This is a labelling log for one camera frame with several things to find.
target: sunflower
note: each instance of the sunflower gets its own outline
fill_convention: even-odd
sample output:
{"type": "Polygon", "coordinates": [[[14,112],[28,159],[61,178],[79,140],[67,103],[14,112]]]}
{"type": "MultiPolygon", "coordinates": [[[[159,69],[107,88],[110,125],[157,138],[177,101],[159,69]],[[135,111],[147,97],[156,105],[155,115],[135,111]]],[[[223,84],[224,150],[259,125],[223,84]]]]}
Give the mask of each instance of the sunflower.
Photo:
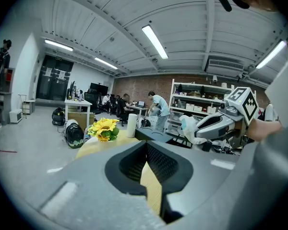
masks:
{"type": "Polygon", "coordinates": [[[106,136],[106,137],[97,136],[97,138],[98,138],[99,141],[109,141],[109,140],[110,140],[110,137],[109,137],[109,136],[106,136]]]}
{"type": "Polygon", "coordinates": [[[93,135],[99,136],[103,131],[113,131],[116,127],[116,123],[113,123],[111,119],[102,118],[100,121],[93,124],[92,127],[89,128],[90,133],[93,135]]]}
{"type": "Polygon", "coordinates": [[[108,119],[108,118],[104,118],[104,117],[102,117],[100,121],[101,121],[101,122],[105,122],[105,121],[109,121],[109,120],[111,120],[112,123],[117,123],[117,122],[119,122],[118,119],[108,119]]]}

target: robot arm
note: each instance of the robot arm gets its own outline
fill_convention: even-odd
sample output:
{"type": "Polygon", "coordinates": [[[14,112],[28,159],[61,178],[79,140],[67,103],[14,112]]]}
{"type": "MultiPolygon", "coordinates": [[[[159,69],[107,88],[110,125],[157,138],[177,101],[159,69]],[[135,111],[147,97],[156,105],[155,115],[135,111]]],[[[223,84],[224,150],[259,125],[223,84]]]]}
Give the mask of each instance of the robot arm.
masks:
{"type": "Polygon", "coordinates": [[[217,113],[197,123],[198,131],[195,136],[205,139],[227,138],[233,147],[239,147],[257,109],[258,103],[251,89],[237,87],[224,99],[217,113]],[[242,122],[239,133],[235,132],[237,122],[242,122]]]}

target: woman in white shirt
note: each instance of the woman in white shirt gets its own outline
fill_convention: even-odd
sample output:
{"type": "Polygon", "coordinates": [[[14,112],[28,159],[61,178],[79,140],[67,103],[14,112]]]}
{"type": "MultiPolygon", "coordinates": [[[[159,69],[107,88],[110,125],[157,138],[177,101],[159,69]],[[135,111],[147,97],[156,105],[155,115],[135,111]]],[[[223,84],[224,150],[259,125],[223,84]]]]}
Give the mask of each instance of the woman in white shirt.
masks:
{"type": "Polygon", "coordinates": [[[160,95],[155,94],[155,92],[153,91],[150,91],[148,93],[148,97],[151,101],[153,101],[153,104],[148,110],[148,115],[150,114],[150,112],[152,112],[155,106],[160,109],[160,111],[157,113],[158,120],[156,123],[156,130],[163,132],[164,124],[169,116],[168,104],[160,95]]]}
{"type": "Polygon", "coordinates": [[[107,104],[107,102],[110,100],[110,99],[109,99],[109,96],[110,96],[109,94],[107,94],[107,95],[104,96],[104,98],[102,99],[102,104],[103,104],[103,105],[107,104]]]}

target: paper towel roll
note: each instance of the paper towel roll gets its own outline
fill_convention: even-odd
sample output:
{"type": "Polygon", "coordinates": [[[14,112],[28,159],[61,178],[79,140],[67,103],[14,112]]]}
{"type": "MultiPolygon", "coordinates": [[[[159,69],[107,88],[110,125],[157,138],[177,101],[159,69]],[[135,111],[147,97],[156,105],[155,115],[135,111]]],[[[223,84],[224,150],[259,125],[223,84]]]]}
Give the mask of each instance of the paper towel roll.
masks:
{"type": "Polygon", "coordinates": [[[129,137],[129,138],[133,138],[134,137],[137,117],[138,117],[137,114],[132,114],[132,113],[130,113],[129,116],[128,116],[128,125],[127,125],[127,134],[126,134],[126,136],[129,137]]]}

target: brick wall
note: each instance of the brick wall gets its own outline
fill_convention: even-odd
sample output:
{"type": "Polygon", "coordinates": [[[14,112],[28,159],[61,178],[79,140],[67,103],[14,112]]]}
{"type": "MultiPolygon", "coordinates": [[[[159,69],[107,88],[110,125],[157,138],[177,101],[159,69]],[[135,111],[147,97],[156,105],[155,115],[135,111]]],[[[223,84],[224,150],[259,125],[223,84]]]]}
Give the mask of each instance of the brick wall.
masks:
{"type": "MultiPolygon", "coordinates": [[[[126,77],[114,80],[112,94],[119,94],[121,97],[127,93],[130,96],[130,101],[145,101],[146,104],[151,105],[151,101],[148,100],[148,92],[154,91],[156,94],[161,95],[167,103],[169,102],[170,92],[172,87],[172,80],[175,82],[195,82],[209,85],[209,81],[206,81],[206,76],[203,75],[156,75],[156,76],[143,76],[143,77],[126,77]]],[[[221,79],[218,77],[216,83],[217,86],[221,86],[222,82],[226,82],[228,88],[233,84],[236,87],[250,87],[253,91],[256,91],[257,102],[260,107],[266,108],[269,104],[269,99],[264,93],[264,89],[258,86],[231,81],[229,79],[221,79]]]]}

